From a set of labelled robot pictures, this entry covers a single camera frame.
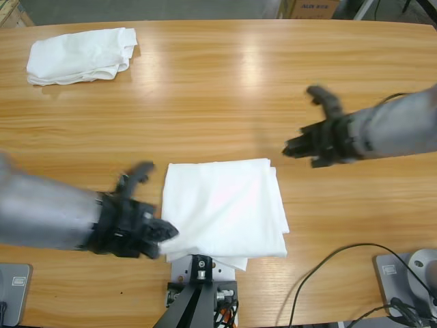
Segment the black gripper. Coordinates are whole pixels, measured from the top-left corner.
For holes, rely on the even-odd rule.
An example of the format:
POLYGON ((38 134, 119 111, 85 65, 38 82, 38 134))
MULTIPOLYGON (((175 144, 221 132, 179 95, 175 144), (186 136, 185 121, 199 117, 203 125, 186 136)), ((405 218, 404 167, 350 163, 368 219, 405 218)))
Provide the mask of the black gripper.
POLYGON ((329 167, 363 161, 358 151, 356 132, 352 131, 356 118, 345 115, 335 120, 324 120, 302 128, 302 135, 285 142, 282 154, 292 158, 311 158, 314 168, 329 167))
POLYGON ((98 221, 92 224, 89 236, 80 245, 81 251, 120 258, 145 255, 156 260, 160 257, 158 243, 179 234, 168 221, 154 218, 156 207, 151 204, 131 199, 124 213, 118 195, 103 192, 98 193, 96 203, 100 207, 98 221))

